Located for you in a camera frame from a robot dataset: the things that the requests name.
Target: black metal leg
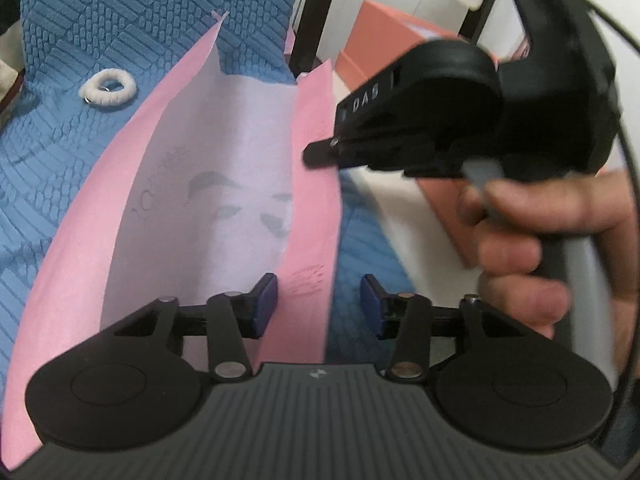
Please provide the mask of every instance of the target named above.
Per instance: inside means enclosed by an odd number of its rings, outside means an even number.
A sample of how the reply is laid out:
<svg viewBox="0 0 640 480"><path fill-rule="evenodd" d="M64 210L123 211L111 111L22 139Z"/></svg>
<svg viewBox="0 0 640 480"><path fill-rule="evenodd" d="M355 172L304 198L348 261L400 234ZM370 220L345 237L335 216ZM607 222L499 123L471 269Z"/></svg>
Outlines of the black metal leg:
<svg viewBox="0 0 640 480"><path fill-rule="evenodd" d="M318 52L318 45L332 0L306 0L296 33L289 67L294 76L310 72Z"/></svg>
<svg viewBox="0 0 640 480"><path fill-rule="evenodd" d="M482 0L478 10L470 10L460 27L460 36L467 38L471 43L477 43L494 3L495 0Z"/></svg>

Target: black device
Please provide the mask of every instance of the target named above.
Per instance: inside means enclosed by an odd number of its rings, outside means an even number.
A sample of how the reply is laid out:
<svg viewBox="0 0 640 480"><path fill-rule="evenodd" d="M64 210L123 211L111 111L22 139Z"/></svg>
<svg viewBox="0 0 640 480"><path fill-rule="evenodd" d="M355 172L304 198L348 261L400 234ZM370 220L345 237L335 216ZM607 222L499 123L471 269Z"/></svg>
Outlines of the black device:
<svg viewBox="0 0 640 480"><path fill-rule="evenodd" d="M418 46L338 106L334 138L310 145L305 163L453 177L480 156L525 181L596 171L620 114L585 3L516 4L529 57L496 69L463 42ZM595 443L616 398L587 359L474 295L434 306L367 275L360 300L370 330L395 339L386 367L254 374L242 338L264 333L274 275L204 305L159 298L32 377L26 407L44 445L0 477L618 478ZM208 372L180 357L185 336L207 338ZM431 365L434 336L456 351Z"/></svg>

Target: blue textured fabric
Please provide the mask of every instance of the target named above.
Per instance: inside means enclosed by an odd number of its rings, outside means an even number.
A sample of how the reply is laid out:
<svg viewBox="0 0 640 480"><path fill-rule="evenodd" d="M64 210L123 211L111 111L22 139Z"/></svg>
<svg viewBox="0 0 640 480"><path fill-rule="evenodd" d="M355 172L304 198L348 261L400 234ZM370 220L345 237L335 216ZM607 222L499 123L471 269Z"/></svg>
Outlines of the blue textured fabric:
<svg viewBox="0 0 640 480"><path fill-rule="evenodd" d="M360 309L360 280L374 274L389 292L414 292L378 218L346 172L340 174L342 224L335 271L334 302L329 321L325 361L329 364L388 364L394 341L379 341Z"/></svg>
<svg viewBox="0 0 640 480"><path fill-rule="evenodd" d="M70 202L114 134L172 66L229 11L227 73L294 82L283 59L294 0L21 0L26 84L0 136L0 398L28 291ZM123 68L138 95L92 108L80 85Z"/></svg>

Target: ribbed gray surface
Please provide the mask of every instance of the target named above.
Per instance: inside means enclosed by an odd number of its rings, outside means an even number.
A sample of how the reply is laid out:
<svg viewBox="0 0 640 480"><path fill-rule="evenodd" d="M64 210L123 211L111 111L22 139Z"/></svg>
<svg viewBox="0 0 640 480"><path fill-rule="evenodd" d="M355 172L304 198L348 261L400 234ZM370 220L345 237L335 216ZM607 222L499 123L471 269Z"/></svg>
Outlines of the ribbed gray surface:
<svg viewBox="0 0 640 480"><path fill-rule="evenodd" d="M593 449L519 456L451 428L415 386L369 365L265 365L219 386L172 436L121 453L45 446L17 480L600 480L616 470Z"/></svg>

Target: white logo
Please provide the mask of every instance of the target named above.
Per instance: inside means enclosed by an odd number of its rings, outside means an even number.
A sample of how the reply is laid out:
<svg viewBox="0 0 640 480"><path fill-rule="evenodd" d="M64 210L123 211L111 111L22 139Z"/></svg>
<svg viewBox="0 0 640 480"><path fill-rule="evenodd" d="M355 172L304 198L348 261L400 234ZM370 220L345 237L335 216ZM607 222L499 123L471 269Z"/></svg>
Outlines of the white logo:
<svg viewBox="0 0 640 480"><path fill-rule="evenodd" d="M378 83L373 85L373 88L371 89L371 100L373 101L373 99L375 99L376 97L378 97ZM369 103L368 91L364 92L364 95L362 96L362 106L364 106L367 103ZM353 101L354 113L358 110L358 108L360 108L360 98L356 97L356 99Z"/></svg>
<svg viewBox="0 0 640 480"><path fill-rule="evenodd" d="M318 368L318 370L309 372L309 375L312 376L314 379L322 379L325 375L328 375L328 373L322 370L322 368Z"/></svg>

